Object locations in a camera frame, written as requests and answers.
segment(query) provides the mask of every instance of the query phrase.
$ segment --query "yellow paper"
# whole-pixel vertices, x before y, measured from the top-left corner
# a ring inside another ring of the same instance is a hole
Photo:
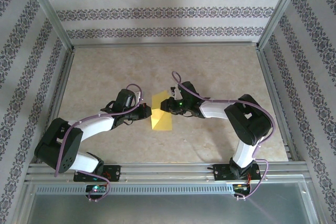
[[[170,96],[167,91],[152,96],[152,129],[155,131],[173,130],[171,113],[161,110],[161,102]]]

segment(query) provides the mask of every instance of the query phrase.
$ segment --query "patterned wallpaper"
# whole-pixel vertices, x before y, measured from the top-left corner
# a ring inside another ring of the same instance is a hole
[[[290,134],[336,223],[336,0],[291,0],[264,48]]]
[[[278,0],[50,0],[75,45],[257,42]]]
[[[0,224],[11,223],[66,55],[37,0],[0,0]]]

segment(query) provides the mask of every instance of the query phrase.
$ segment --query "robotic arm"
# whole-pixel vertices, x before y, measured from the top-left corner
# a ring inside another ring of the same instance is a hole
[[[117,116],[104,116],[104,114],[120,113],[134,108],[131,104],[133,100],[137,103],[140,96],[128,90],[122,89],[115,101],[111,101],[105,108],[101,109],[100,116],[89,121],[82,122],[69,132],[64,145],[59,172],[64,173],[69,169],[81,170],[96,175],[101,175],[104,162],[99,157],[91,153],[81,153],[78,151],[79,145],[85,139],[103,131],[110,131],[125,123],[125,121],[142,120],[148,118],[152,112],[146,103],[140,104],[132,112]],[[35,148],[35,156],[56,169],[58,157],[61,150],[61,143],[67,130],[76,121],[65,121],[61,118],[54,119],[46,133]]]
[[[189,81],[183,82],[182,85],[198,94]],[[161,103],[161,110],[163,111],[174,115],[184,115],[190,112],[191,116],[202,119],[229,119],[240,139],[236,153],[230,159],[230,171],[236,179],[241,178],[253,164],[253,153],[258,143],[263,140],[271,128],[269,118],[259,109],[249,105],[204,101],[178,85],[171,87],[171,91],[174,97],[170,97]],[[239,100],[259,106],[248,94],[244,94]]]

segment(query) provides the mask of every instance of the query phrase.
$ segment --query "black bracket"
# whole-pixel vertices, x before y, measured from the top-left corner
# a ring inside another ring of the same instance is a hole
[[[118,182],[120,178],[120,168],[120,165],[104,165],[101,176],[107,178],[110,182]],[[74,182],[105,182],[105,180],[81,172],[75,172]]]
[[[237,178],[230,170],[230,164],[215,164],[212,167],[215,181],[219,180],[244,180],[248,179],[247,174],[250,174],[252,180],[260,180],[260,169],[258,164],[254,163],[247,169],[240,178]]]

